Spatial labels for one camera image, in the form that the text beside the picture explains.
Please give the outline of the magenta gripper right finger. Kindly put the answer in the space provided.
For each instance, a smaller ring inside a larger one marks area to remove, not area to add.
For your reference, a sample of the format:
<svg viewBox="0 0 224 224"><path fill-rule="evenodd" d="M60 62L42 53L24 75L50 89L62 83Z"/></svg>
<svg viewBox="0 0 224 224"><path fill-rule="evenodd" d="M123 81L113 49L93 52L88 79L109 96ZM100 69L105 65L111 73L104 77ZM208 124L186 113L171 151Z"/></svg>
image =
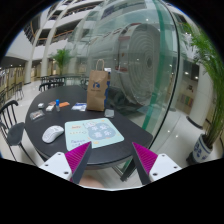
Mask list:
<svg viewBox="0 0 224 224"><path fill-rule="evenodd" d="M143 185L147 185L150 183L149 172L152 169L158 155L135 142L133 142L132 145L132 155L138 175L141 183Z"/></svg>

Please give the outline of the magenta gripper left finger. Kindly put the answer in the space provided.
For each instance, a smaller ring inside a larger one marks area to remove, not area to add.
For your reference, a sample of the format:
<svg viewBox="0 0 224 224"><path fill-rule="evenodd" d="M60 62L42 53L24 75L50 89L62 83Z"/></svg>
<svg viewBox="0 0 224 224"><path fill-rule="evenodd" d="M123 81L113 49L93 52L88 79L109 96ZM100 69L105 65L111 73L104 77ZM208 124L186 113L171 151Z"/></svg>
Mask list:
<svg viewBox="0 0 224 224"><path fill-rule="evenodd" d="M87 142L65 154L66 160L72 171L71 181L78 184L82 178L92 152L92 144Z"/></svg>

